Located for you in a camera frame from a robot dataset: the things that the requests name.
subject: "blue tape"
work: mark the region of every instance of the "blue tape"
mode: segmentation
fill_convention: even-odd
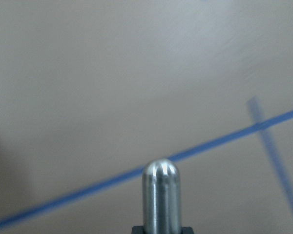
[[[227,134],[225,136],[221,136],[221,137],[216,138],[214,140],[205,142],[205,143],[200,144],[198,146],[195,146],[189,150],[172,155],[172,156],[168,157],[168,159],[170,159],[174,162],[181,161],[186,158],[200,154],[204,151],[211,150],[211,149],[218,147],[220,145],[229,143],[234,140],[238,140],[242,137],[246,137],[246,136],[253,134],[261,129],[272,127],[276,124],[290,120],[292,118],[293,118],[293,111],[290,111],[285,114],[282,114],[282,115],[273,117],[271,119],[268,119],[266,121],[263,121],[261,123],[254,124],[250,127],[244,128],[242,130],[232,132],[232,133]],[[64,206],[66,204],[69,204],[70,202],[79,200],[79,199],[84,198],[89,195],[96,194],[96,193],[101,192],[101,191],[108,189],[110,187],[117,186],[121,183],[124,183],[124,182],[130,180],[130,179],[133,179],[135,177],[140,176],[142,174],[142,170],[143,170],[143,166],[139,166],[131,171],[122,173],[122,174],[117,175],[115,177],[112,177],[110,179],[101,181],[99,183],[95,183],[95,184],[90,185],[86,188],[80,189],[78,191],[72,192],[67,195],[63,195],[61,197],[58,197],[54,200],[40,204],[38,206],[32,207],[28,210],[19,212],[17,214],[10,215],[10,216],[5,217],[3,219],[0,219],[0,229],[8,227],[12,224],[17,224],[21,221],[25,221],[26,219],[30,219],[36,215],[40,215],[45,212],[50,212],[56,208],[59,208],[59,207]]]
[[[274,170],[278,176],[280,184],[281,184],[283,191],[285,193],[285,196],[288,200],[288,204],[290,206],[290,209],[292,210],[292,213],[293,213],[293,185],[291,183],[290,177],[288,176],[287,170],[286,170],[285,165],[282,161],[280,152],[279,152],[277,145],[273,139],[273,136],[270,133],[270,131],[267,129],[274,122],[278,122],[278,120],[285,119],[286,116],[288,116],[288,117],[293,116],[293,112],[292,112],[292,114],[289,114],[289,113],[283,114],[282,117],[281,116],[275,117],[269,123],[264,124],[264,122],[262,122],[262,120],[264,119],[264,115],[263,115],[263,112],[260,109],[259,103],[255,97],[253,97],[252,99],[250,99],[248,101],[248,107],[249,107],[249,110],[250,110],[250,113],[251,113],[251,116],[252,116],[254,122],[259,123],[260,138],[263,142],[263,145],[264,145],[265,150],[267,152],[267,155],[271,161],[271,164],[274,167]]]

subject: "beige floor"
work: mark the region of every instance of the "beige floor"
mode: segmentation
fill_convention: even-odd
[[[0,1],[0,218],[293,109],[293,1]],[[293,120],[271,128],[293,181]],[[293,234],[257,135],[178,163],[183,225]],[[0,230],[130,233],[140,179]]]

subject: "black base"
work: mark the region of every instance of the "black base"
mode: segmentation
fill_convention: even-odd
[[[131,234],[144,234],[143,226],[133,226]],[[181,234],[194,234],[194,232],[191,227],[182,227]]]

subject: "metal pin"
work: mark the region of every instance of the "metal pin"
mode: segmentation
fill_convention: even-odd
[[[142,177],[145,234],[180,234],[180,177],[176,165],[160,159],[149,163]]]

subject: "silver cylinder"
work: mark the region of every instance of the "silver cylinder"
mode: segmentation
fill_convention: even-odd
[[[143,222],[146,234],[180,234],[180,177],[176,165],[160,159],[142,176]]]

